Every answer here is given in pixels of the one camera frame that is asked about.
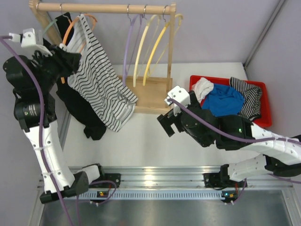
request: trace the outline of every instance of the cable tie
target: cable tie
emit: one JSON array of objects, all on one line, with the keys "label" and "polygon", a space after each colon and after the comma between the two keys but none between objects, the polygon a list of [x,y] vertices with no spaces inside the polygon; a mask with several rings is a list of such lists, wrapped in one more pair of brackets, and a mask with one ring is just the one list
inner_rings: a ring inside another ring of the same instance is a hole
[{"label": "cable tie", "polygon": [[34,147],[33,149],[36,151],[41,151],[41,150],[43,150],[43,149],[45,149],[45,148],[49,148],[49,147],[51,147],[51,145],[47,145],[47,146],[43,146],[43,147]]},{"label": "cable tie", "polygon": [[273,134],[273,133],[272,133],[272,137],[274,138],[274,140],[273,140],[273,148],[274,148],[275,145],[276,145],[276,141],[279,141],[279,140],[278,140],[279,138],[284,138],[284,137],[282,137],[282,136],[279,136],[279,135]]},{"label": "cable tie", "polygon": [[46,172],[46,173],[42,173],[43,176],[50,176],[52,174],[52,172]]}]

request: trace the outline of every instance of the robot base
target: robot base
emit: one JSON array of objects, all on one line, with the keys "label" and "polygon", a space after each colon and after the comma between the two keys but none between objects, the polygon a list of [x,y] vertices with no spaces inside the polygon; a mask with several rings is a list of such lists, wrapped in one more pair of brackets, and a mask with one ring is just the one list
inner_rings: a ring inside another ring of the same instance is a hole
[{"label": "robot base", "polygon": [[[85,172],[81,171],[74,174],[74,182],[72,186],[66,187],[63,191],[61,191],[62,197],[72,197],[76,195],[80,195],[84,192],[87,192],[89,189],[89,181],[88,176]],[[59,200],[57,193],[51,193],[48,191],[47,193],[43,193],[40,196],[40,201],[42,204],[53,202]]]},{"label": "robot base", "polygon": [[245,184],[244,181],[236,182],[236,181],[232,181],[230,179],[221,180],[220,173],[204,173],[203,176],[204,176],[205,187],[208,187],[208,188],[224,189],[227,187],[235,187],[236,183],[237,183],[238,187],[243,187]]},{"label": "robot base", "polygon": [[[120,186],[121,182],[121,174],[120,173],[105,173],[104,176],[101,176],[97,180],[94,180],[93,183],[97,181],[102,181],[102,180],[110,180],[114,182],[117,187]],[[97,185],[89,185],[89,188],[109,188],[111,184],[109,183],[101,183]]]}]

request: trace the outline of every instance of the white cloth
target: white cloth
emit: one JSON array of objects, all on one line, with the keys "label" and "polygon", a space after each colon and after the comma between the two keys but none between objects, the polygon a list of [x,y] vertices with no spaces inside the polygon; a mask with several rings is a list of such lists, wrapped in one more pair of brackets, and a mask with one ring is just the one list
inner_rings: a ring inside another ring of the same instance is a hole
[{"label": "white cloth", "polygon": [[68,85],[91,104],[108,128],[118,131],[133,114],[138,98],[128,87],[123,87],[82,14],[74,25],[67,51],[79,52],[83,43],[86,46],[81,52],[79,69],[68,77]]},{"label": "white cloth", "polygon": [[208,93],[213,90],[214,84],[205,78],[201,78],[196,84],[192,85],[192,90],[195,92],[197,99],[201,102]]}]

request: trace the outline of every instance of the gray wall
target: gray wall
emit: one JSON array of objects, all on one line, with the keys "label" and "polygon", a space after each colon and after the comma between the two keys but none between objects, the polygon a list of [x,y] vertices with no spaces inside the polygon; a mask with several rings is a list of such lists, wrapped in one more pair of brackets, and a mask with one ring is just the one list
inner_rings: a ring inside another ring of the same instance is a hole
[{"label": "gray wall", "polygon": [[[26,0],[1,3],[0,35],[20,33],[25,28],[40,28]],[[20,44],[9,42],[19,54],[26,55]],[[13,116],[15,98],[7,82],[2,64],[11,54],[0,44],[0,221],[3,226],[27,225],[36,197],[40,168],[30,142]],[[65,112],[62,102],[56,101],[59,123]]]},{"label": "gray wall", "polygon": [[[248,67],[250,79],[265,82],[272,111],[271,129],[301,134],[301,1],[289,0]],[[294,186],[301,202],[301,186]]]},{"label": "gray wall", "polygon": [[[174,63],[244,62],[278,2],[278,0],[90,0],[89,2],[166,5],[173,1],[177,3],[177,13],[184,15],[182,27],[174,41]],[[47,0],[47,2],[57,2],[57,0]],[[65,0],[64,2],[83,2],[83,0]],[[60,13],[51,15],[54,18]],[[122,14],[95,14],[95,16],[98,24],[94,34],[112,63],[122,64],[129,19]],[[135,24],[132,37],[136,37],[138,27],[138,24]],[[154,27],[155,24],[152,24],[148,31],[141,56],[144,56],[147,50]],[[129,53],[132,52],[135,42],[134,38],[131,40]],[[158,50],[166,46],[166,41],[167,35],[164,36]],[[157,51],[154,62],[160,55],[161,52]],[[167,63],[167,53],[161,62]]]},{"label": "gray wall", "polygon": [[[124,3],[120,0],[89,2]],[[129,2],[164,5],[172,1]],[[178,12],[184,14],[184,22],[175,38],[174,62],[244,61],[276,2],[277,0],[178,0]],[[112,62],[121,63],[128,31],[127,16],[102,14],[97,17],[99,23],[95,29],[96,36]],[[27,0],[2,1],[0,21],[1,35],[19,33],[30,27],[40,28],[28,8]],[[10,44],[19,54],[25,54],[18,44]],[[0,51],[2,64],[11,55],[2,46]],[[1,225],[20,226],[26,225],[32,210],[40,170],[29,141],[13,117],[15,100],[12,86],[6,81],[3,71],[0,86],[0,219]],[[64,106],[60,101],[56,105],[58,118],[61,120]]]}]

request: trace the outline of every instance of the metal surface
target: metal surface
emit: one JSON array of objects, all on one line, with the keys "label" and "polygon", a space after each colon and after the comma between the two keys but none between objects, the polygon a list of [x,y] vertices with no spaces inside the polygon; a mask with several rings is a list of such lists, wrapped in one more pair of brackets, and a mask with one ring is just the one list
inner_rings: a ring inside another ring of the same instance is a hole
[{"label": "metal surface", "polygon": [[[80,203],[82,225],[89,226],[292,226],[281,191],[247,191],[234,206],[221,201],[111,201]],[[78,225],[75,201],[68,211]],[[47,204],[40,226],[67,225],[59,202]]]},{"label": "metal surface", "polygon": [[[79,196],[80,200],[105,200],[98,194],[107,190],[93,190]],[[221,191],[116,191],[112,200],[221,200]]]},{"label": "metal surface", "polygon": [[274,24],[275,19],[277,18],[277,16],[279,15],[280,11],[283,9],[285,3],[287,2],[287,0],[279,0],[279,3],[276,5],[271,17],[269,18],[267,24],[264,26],[264,29],[262,30],[258,40],[256,41],[255,45],[253,46],[246,62],[244,63],[244,68],[247,71],[247,68],[251,62],[251,60],[253,59],[253,57],[255,56],[257,50],[259,49],[262,41],[264,40],[264,38],[266,37],[266,35],[268,34],[271,26]]},{"label": "metal surface", "polygon": [[[72,167],[77,172],[81,167]],[[118,190],[212,190],[205,188],[203,173],[219,172],[219,167],[104,167],[105,173],[121,173]],[[44,186],[40,180],[39,189]],[[247,190],[291,189],[291,183],[269,175],[248,179]]]},{"label": "metal surface", "polygon": [[293,226],[301,226],[301,207],[295,190],[283,190],[282,194]]}]

